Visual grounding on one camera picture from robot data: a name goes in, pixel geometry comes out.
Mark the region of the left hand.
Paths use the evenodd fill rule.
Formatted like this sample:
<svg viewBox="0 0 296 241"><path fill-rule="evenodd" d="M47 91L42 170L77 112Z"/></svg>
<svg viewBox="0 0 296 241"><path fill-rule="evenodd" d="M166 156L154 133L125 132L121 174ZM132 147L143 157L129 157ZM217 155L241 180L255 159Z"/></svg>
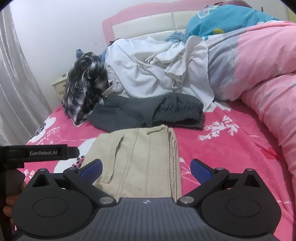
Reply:
<svg viewBox="0 0 296 241"><path fill-rule="evenodd" d="M4 213L4 215L6 217L8 217L10 219L10 224L12 226L15 226L15 223L14 223L13 218L12 218L12 209L13 209L13 206L15 205L15 202L20 197L21 193L23 192L23 190L25 189L26 186L27 186L26 182L23 182L20 185L20 192L18 194L11 195L11 196L8 196L6 198L6 205L3 208L3 213Z"/></svg>

